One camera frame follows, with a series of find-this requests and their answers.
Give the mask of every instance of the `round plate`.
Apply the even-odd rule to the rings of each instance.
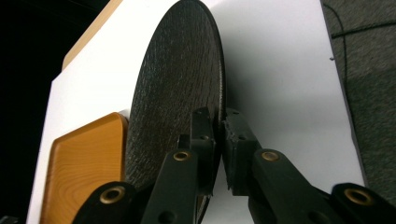
[[[203,3],[182,0],[164,15],[142,62],[128,128],[126,181],[139,188],[155,179],[165,154],[190,133],[191,112],[204,106],[220,135],[225,75],[219,31]]]

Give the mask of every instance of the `dark background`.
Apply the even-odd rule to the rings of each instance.
[[[0,21],[0,218],[26,219],[50,83],[106,3],[7,0]]]
[[[106,2],[2,2],[0,218],[26,219],[50,83]],[[396,1],[323,3],[369,187],[396,204]]]

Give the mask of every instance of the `wooden edge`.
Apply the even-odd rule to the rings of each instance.
[[[48,167],[49,172],[46,177],[46,185],[45,185],[43,204],[42,204],[42,210],[41,210],[41,215],[40,215],[40,223],[50,223],[49,222],[49,213],[51,213],[52,209],[48,208],[48,206],[49,206],[49,204],[57,203],[57,202],[52,202],[50,200],[50,197],[51,197],[50,192],[52,191],[51,189],[55,188],[53,185],[54,180],[53,179],[50,180],[50,176],[53,175],[53,168],[55,166],[55,162],[57,161],[56,154],[58,154],[58,152],[59,152],[59,150],[61,150],[61,148],[64,150],[64,147],[62,147],[62,146],[68,147],[67,145],[69,145],[70,142],[67,143],[67,141],[69,141],[70,139],[73,139],[73,138],[81,139],[82,134],[91,132],[94,129],[103,130],[103,126],[107,125],[109,123],[112,123],[112,127],[117,127],[117,132],[121,131],[121,152],[120,152],[120,154],[125,155],[125,144],[126,144],[126,134],[127,134],[127,129],[128,129],[128,121],[123,115],[121,115],[118,112],[112,112],[104,117],[94,120],[94,121],[92,121],[80,128],[77,128],[74,131],[67,133],[53,141],[52,146],[51,146],[50,156],[49,156],[49,167]],[[123,181],[123,179],[125,177],[125,162],[124,161],[125,161],[124,158],[122,158],[120,161],[119,180],[114,180],[114,181]],[[64,221],[65,221],[65,219],[60,219],[59,223],[64,223]]]
[[[79,38],[76,44],[71,48],[64,57],[62,70],[69,65],[73,59],[81,52],[85,45],[93,38],[94,35],[102,28],[105,22],[110,18],[116,8],[120,5],[122,0],[110,0],[104,9],[99,13],[96,19],[91,23],[90,27]]]

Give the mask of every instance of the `metal bolt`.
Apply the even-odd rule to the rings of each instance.
[[[176,161],[186,161],[190,158],[191,154],[186,151],[179,151],[174,154],[174,159]]]
[[[275,152],[263,152],[262,158],[266,161],[278,161],[279,155],[277,155]]]
[[[123,198],[125,195],[125,188],[123,186],[116,186],[111,189],[105,190],[100,195],[100,202],[101,203],[116,203]]]
[[[344,190],[344,194],[353,203],[365,206],[369,206],[374,203],[373,197],[361,189],[346,189]]]

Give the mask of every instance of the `textured black disc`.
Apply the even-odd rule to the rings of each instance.
[[[225,113],[219,31],[203,3],[182,0],[164,15],[140,68],[128,128],[126,181],[139,188],[155,179],[178,137],[190,134],[191,112],[203,106],[219,135]]]

